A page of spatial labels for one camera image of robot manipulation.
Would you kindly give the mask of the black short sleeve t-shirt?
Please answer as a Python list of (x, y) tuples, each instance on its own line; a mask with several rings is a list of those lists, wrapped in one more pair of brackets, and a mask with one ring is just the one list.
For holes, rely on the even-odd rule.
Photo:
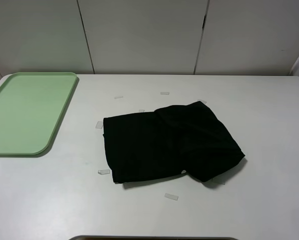
[(207, 182), (245, 157), (225, 125), (201, 101), (103, 120), (106, 161), (116, 184), (187, 173)]

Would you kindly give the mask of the light green plastic tray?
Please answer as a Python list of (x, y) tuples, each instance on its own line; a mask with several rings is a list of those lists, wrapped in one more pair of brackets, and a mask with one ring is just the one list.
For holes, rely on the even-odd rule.
[(0, 156), (37, 156), (53, 142), (79, 78), (24, 72), (0, 86)]

